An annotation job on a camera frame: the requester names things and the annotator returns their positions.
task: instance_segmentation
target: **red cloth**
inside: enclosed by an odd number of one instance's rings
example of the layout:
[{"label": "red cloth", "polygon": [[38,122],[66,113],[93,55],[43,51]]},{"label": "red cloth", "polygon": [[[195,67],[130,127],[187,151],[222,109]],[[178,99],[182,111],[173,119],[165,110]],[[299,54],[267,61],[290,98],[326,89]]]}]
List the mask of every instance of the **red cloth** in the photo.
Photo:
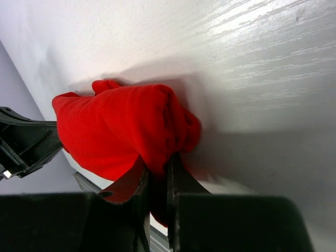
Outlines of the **red cloth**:
[{"label": "red cloth", "polygon": [[121,87],[98,80],[93,97],[73,92],[52,101],[62,144],[85,169],[108,180],[129,170],[138,155],[157,177],[176,151],[197,145],[201,125],[164,85]]}]

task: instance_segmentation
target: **crumpled red cloth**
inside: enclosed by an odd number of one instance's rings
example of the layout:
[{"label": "crumpled red cloth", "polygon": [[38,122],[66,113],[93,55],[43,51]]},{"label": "crumpled red cloth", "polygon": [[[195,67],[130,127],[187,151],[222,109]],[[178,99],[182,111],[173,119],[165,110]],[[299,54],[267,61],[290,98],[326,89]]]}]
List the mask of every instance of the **crumpled red cloth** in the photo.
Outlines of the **crumpled red cloth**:
[{"label": "crumpled red cloth", "polygon": [[65,149],[83,168],[117,180],[141,155],[155,176],[176,151],[198,143],[201,125],[165,85],[122,87],[114,80],[92,83],[95,96],[69,92],[52,106]]}]

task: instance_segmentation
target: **red fabric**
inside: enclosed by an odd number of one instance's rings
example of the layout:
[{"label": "red fabric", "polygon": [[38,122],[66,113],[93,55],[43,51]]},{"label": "red fabric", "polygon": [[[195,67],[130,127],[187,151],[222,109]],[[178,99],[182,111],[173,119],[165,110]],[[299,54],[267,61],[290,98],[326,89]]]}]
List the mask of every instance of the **red fabric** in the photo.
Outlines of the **red fabric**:
[{"label": "red fabric", "polygon": [[198,143],[201,125],[164,85],[121,87],[93,82],[94,97],[73,92],[52,101],[61,142],[85,169],[117,180],[141,155],[155,176],[176,151]]}]

